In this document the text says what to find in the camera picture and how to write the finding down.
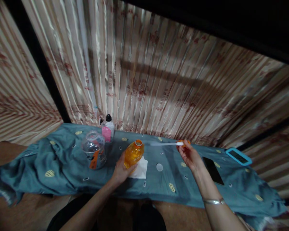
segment bangle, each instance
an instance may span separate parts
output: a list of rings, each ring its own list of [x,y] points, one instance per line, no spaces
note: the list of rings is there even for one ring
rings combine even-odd
[[[206,199],[202,199],[204,203],[207,204],[226,204],[224,199],[220,199],[220,200],[206,200]]]

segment smartphone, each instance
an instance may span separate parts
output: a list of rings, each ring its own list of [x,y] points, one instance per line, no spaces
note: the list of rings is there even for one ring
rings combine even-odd
[[[217,184],[224,185],[224,182],[214,164],[214,161],[209,158],[203,157],[203,162],[205,163],[212,180]]]

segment white tissue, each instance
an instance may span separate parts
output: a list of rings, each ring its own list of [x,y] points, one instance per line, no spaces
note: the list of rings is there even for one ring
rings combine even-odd
[[[137,164],[137,168],[129,175],[129,178],[146,179],[148,161],[142,156]]]

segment hand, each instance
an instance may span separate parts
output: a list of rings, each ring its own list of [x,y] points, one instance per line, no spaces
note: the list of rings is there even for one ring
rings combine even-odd
[[[184,140],[185,147],[179,146],[179,153],[186,163],[186,165],[192,170],[196,170],[199,163],[203,163],[198,152],[188,143],[187,140]]]
[[[111,182],[113,182],[116,186],[122,184],[129,174],[137,167],[137,164],[131,166],[130,168],[126,169],[124,165],[124,156],[125,151],[122,153],[120,159],[116,163],[115,171],[112,174]]]

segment bottle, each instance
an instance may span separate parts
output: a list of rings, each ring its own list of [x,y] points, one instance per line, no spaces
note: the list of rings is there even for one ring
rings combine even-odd
[[[178,142],[184,142],[184,140],[179,140]],[[189,140],[187,140],[187,142],[190,144],[190,141],[189,141]],[[182,145],[182,148],[185,148],[185,147],[186,147],[186,145],[183,144],[183,145]],[[179,146],[177,146],[177,150],[179,151]]]
[[[97,131],[90,131],[81,142],[81,149],[87,155],[89,168],[100,169],[106,163],[105,138]]]
[[[111,116],[108,114],[106,119],[102,122],[102,135],[106,143],[111,143],[115,135],[115,125],[111,121]]]
[[[145,146],[141,140],[131,143],[125,151],[124,165],[126,168],[136,164],[144,154]]]

